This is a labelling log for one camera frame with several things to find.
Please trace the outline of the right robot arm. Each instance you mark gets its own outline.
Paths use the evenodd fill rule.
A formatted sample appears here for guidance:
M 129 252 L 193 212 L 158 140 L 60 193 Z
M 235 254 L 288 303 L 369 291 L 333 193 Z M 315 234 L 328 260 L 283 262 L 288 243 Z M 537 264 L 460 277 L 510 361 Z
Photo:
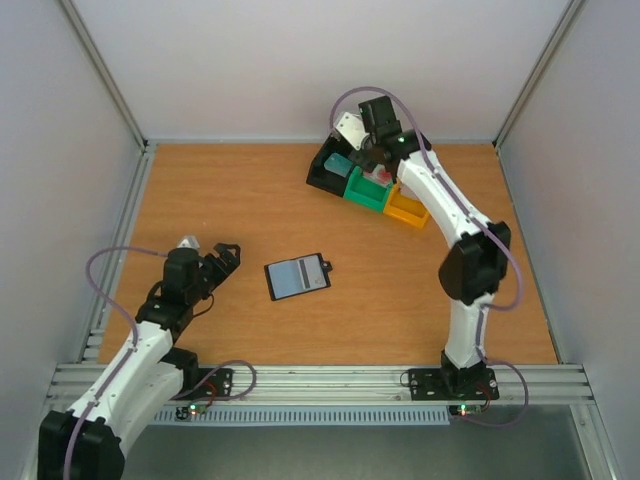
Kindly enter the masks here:
M 353 140 L 353 161 L 366 171 L 382 165 L 411 190 L 440 228 L 449 248 L 438 271 L 451 301 L 449 336 L 440 377 L 447 395 L 461 397 L 480 382 L 484 360 L 484 310 L 506 275 L 511 231 L 479 212 L 451 180 L 426 138 L 404 131 L 392 100 L 358 105 L 364 137 Z

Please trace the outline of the white card with red flowers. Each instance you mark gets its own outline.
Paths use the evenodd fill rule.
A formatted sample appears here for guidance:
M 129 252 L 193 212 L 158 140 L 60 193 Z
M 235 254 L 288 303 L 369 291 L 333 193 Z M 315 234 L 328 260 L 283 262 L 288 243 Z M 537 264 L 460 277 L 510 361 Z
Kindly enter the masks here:
M 298 268 L 303 293 L 330 287 L 330 265 L 319 254 L 301 257 L 294 263 Z

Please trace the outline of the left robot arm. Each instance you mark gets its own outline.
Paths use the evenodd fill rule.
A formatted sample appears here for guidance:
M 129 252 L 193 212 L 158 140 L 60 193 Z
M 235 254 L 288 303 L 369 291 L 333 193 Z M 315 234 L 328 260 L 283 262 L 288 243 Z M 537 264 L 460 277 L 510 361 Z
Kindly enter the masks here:
M 119 479 L 127 456 L 154 415 L 170 400 L 195 395 L 204 379 L 195 353 L 176 342 L 194 309 L 240 265 L 237 244 L 218 243 L 201 255 L 184 238 L 164 254 L 161 279 L 150 289 L 119 352 L 66 411 L 50 411 L 38 432 L 40 479 Z

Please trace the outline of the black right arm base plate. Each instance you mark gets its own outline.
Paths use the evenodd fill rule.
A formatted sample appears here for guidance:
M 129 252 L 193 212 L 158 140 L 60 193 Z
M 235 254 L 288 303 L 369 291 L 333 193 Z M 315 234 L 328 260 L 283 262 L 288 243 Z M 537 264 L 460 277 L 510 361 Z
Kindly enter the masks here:
M 412 368 L 406 373 L 412 401 L 462 402 L 500 398 L 495 373 L 489 368 L 483 369 L 475 378 L 456 391 L 447 387 L 439 368 Z

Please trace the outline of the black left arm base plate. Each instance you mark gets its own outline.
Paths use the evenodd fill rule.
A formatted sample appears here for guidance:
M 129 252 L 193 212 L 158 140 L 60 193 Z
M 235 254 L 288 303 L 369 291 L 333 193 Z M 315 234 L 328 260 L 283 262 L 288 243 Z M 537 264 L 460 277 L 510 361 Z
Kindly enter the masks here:
M 188 383 L 190 389 L 180 392 L 173 397 L 173 400 L 200 401 L 202 399 L 209 399 L 211 396 L 228 398 L 231 395 L 233 386 L 234 371 L 232 368 L 226 367 L 218 370 L 209 376 L 198 388 L 195 387 L 210 371 L 211 368 L 199 368 L 197 375 Z

